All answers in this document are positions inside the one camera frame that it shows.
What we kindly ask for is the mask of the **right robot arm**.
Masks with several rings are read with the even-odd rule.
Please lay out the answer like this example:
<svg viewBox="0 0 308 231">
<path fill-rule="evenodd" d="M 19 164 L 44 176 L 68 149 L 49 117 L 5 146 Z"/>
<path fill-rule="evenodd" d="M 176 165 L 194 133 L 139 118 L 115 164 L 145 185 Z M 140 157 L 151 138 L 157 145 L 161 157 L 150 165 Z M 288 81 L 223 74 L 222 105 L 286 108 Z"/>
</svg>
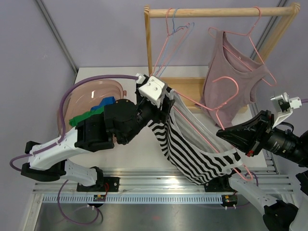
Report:
<svg viewBox="0 0 308 231">
<path fill-rule="evenodd" d="M 298 164 L 308 166 L 308 134 L 300 137 L 293 133 L 294 126 L 276 118 L 270 111 L 261 111 L 242 124 L 220 129 L 216 135 L 232 144 L 248 157 L 265 150 Z M 306 231 L 308 229 L 308 172 L 296 174 L 302 201 L 292 204 L 291 181 L 286 175 L 253 176 L 252 180 L 237 173 L 225 174 L 204 185 L 206 192 L 226 193 L 221 205 L 236 206 L 236 194 L 242 195 L 261 214 L 269 231 Z"/>
</svg>

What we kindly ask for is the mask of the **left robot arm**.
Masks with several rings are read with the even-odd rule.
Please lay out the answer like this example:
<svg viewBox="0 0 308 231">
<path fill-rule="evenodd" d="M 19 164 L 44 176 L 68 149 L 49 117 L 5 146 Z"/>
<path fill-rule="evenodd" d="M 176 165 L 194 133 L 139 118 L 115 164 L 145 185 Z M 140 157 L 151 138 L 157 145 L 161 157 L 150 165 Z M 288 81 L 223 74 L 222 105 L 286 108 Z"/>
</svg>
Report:
<svg viewBox="0 0 308 231">
<path fill-rule="evenodd" d="M 59 179 L 75 181 L 92 191 L 104 186 L 103 171 L 86 168 L 69 160 L 78 154 L 113 149 L 115 143 L 126 145 L 150 122 L 166 122 L 174 100 L 166 96 L 167 84 L 151 77 L 136 87 L 137 102 L 120 99 L 106 105 L 100 114 L 92 115 L 69 130 L 62 141 L 39 144 L 29 141 L 26 151 L 29 161 L 21 175 L 40 182 Z"/>
</svg>

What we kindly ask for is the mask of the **pink hanger of striped top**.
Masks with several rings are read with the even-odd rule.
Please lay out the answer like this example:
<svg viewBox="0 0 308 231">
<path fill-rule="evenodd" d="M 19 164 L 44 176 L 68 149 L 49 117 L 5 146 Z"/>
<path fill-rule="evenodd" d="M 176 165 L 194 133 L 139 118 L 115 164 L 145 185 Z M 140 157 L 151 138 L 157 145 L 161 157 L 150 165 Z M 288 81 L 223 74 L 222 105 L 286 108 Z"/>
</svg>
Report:
<svg viewBox="0 0 308 231">
<path fill-rule="evenodd" d="M 218 78 L 218 81 L 221 79 L 229 79 L 234 82 L 236 85 L 236 94 L 238 93 L 238 84 L 232 80 L 230 77 L 221 77 Z M 205 115 L 203 108 L 209 111 L 214 111 L 216 115 L 218 115 L 218 110 L 221 108 L 220 106 L 218 108 L 207 108 L 204 105 L 199 103 L 199 100 L 202 96 L 202 91 L 203 91 L 203 83 L 205 81 L 205 78 L 201 77 L 166 77 L 164 78 L 166 82 L 168 83 L 168 86 L 174 89 L 174 91 L 184 100 L 185 105 L 187 108 L 192 112 L 193 114 L 201 114 L 202 118 L 208 118 L 212 122 L 212 127 L 214 126 L 214 121 Z M 247 174 L 250 176 L 250 178 L 246 178 L 243 176 L 239 170 L 236 168 L 233 168 L 233 170 L 245 181 L 252 181 L 253 180 L 253 175 L 245 166 L 242 164 L 242 166 L 245 168 Z"/>
</svg>

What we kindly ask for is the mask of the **black white striped tank top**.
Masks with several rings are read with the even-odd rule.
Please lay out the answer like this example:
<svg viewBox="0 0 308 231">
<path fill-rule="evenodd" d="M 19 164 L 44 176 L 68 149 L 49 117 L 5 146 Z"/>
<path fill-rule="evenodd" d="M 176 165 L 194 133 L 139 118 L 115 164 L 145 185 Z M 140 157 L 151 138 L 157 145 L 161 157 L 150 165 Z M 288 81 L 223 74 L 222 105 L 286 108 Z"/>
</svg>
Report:
<svg viewBox="0 0 308 231">
<path fill-rule="evenodd" d="M 148 127 L 165 158 L 191 183 L 204 185 L 243 164 L 236 149 L 213 134 L 174 90 L 165 98 L 175 101 L 167 121 Z"/>
</svg>

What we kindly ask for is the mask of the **green tank top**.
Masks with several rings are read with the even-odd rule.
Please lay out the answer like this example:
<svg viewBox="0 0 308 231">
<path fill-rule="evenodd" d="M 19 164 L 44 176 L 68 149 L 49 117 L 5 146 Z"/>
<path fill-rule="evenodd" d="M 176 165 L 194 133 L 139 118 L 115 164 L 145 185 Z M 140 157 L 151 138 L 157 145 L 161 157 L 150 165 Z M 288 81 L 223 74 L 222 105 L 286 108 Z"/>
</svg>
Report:
<svg viewBox="0 0 308 231">
<path fill-rule="evenodd" d="M 87 119 L 87 118 L 89 118 L 89 117 L 91 117 L 93 115 L 99 115 L 101 113 L 102 113 L 101 111 L 98 111 L 98 112 L 96 112 L 96 111 L 85 112 L 85 113 L 83 113 L 81 115 L 77 115 L 77 116 L 71 118 L 69 120 L 69 125 L 72 126 L 72 127 L 75 127 L 79 122 L 81 122 L 81 121 L 83 121 L 83 120 L 85 120 L 85 119 Z"/>
</svg>

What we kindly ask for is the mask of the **blue tank top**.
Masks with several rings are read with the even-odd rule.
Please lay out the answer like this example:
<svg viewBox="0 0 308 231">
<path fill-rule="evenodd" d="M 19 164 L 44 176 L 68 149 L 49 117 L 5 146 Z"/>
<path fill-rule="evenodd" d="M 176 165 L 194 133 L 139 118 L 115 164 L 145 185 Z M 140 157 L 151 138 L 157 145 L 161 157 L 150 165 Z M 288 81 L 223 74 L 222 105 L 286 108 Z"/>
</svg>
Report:
<svg viewBox="0 0 308 231">
<path fill-rule="evenodd" d="M 114 104 L 115 102 L 116 102 L 116 100 L 115 100 L 115 98 L 113 96 L 103 98 L 98 105 L 93 106 L 90 109 L 90 114 L 91 115 L 99 115 L 99 114 L 104 112 L 104 107 L 106 105 L 111 105 L 111 104 Z"/>
</svg>

